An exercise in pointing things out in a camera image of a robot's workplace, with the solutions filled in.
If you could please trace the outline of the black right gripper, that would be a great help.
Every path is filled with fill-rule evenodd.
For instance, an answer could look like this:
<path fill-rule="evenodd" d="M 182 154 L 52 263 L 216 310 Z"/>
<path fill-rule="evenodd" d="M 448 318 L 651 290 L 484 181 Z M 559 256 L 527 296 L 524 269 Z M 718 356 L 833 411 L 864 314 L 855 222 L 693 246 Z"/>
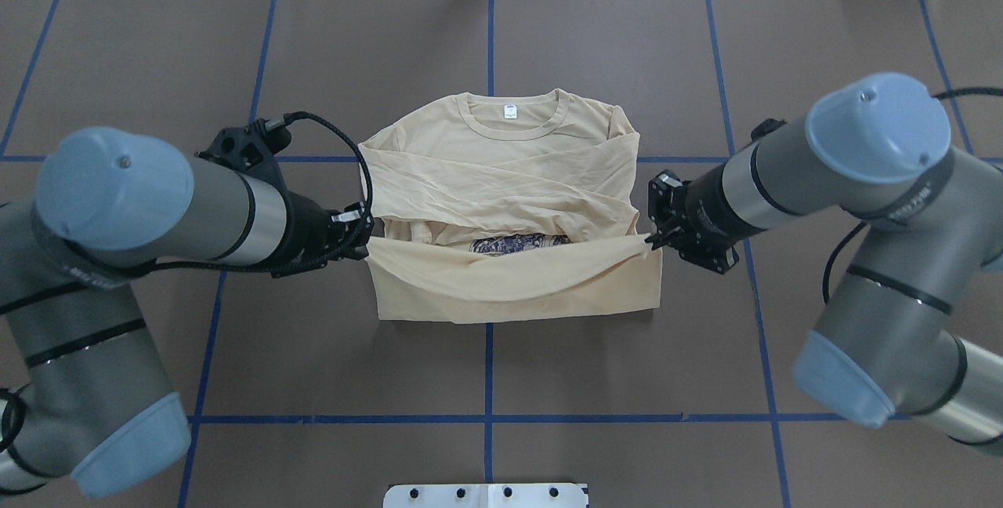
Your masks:
<path fill-rule="evenodd" d="M 652 251 L 674 249 L 683 260 L 717 274 L 734 268 L 739 225 L 724 198 L 723 171 L 718 165 L 686 182 L 662 171 L 649 180 L 647 215 L 656 232 L 644 242 Z"/>

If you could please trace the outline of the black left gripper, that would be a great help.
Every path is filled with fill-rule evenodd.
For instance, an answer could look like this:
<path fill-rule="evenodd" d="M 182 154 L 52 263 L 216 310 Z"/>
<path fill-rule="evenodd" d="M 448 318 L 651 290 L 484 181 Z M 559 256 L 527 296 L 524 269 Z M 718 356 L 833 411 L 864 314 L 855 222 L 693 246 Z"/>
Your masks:
<path fill-rule="evenodd" d="M 311 200 L 289 191 L 291 218 L 283 242 L 271 256 L 271 277 L 286 278 L 319 270 L 331 260 L 364 260 L 369 255 L 366 240 L 374 228 L 374 218 L 362 203 L 344 210 L 326 210 Z M 363 241 L 342 244 L 343 241 Z"/>

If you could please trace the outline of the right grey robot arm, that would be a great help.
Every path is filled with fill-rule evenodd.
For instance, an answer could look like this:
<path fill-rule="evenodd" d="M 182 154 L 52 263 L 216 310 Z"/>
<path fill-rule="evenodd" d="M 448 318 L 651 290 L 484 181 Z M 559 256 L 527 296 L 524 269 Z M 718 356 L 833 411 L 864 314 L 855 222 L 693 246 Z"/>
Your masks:
<path fill-rule="evenodd" d="M 943 102 L 906 74 L 868 75 L 802 118 L 763 120 L 737 154 L 694 180 L 649 182 L 653 249 L 724 274 L 737 247 L 838 207 L 864 239 L 793 368 L 843 419 L 882 428 L 910 416 L 983 455 L 1001 454 L 1001 357 L 949 333 L 972 277 L 1001 269 L 1001 169 L 952 144 Z"/>

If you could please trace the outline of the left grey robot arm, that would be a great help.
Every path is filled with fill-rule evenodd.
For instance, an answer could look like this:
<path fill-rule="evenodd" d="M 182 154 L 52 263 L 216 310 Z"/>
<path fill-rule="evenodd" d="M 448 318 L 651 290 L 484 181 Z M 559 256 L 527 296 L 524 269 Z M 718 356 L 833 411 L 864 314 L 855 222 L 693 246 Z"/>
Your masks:
<path fill-rule="evenodd" d="M 191 432 L 132 283 L 169 269 L 275 278 L 361 260 L 363 198 L 326 210 L 290 191 L 285 119 L 228 128 L 193 157 L 94 126 L 62 140 L 35 194 L 2 206 L 2 315 L 29 382 L 2 390 L 2 498 L 69 477 L 85 496 L 186 457 Z"/>

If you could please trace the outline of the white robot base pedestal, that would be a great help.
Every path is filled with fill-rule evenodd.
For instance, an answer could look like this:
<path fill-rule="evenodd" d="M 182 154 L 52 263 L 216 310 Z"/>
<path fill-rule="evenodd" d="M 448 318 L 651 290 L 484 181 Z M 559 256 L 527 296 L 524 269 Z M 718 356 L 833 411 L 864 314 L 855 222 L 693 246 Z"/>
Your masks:
<path fill-rule="evenodd" d="M 412 484 L 390 487 L 383 507 L 590 507 L 588 486 L 556 483 Z"/>

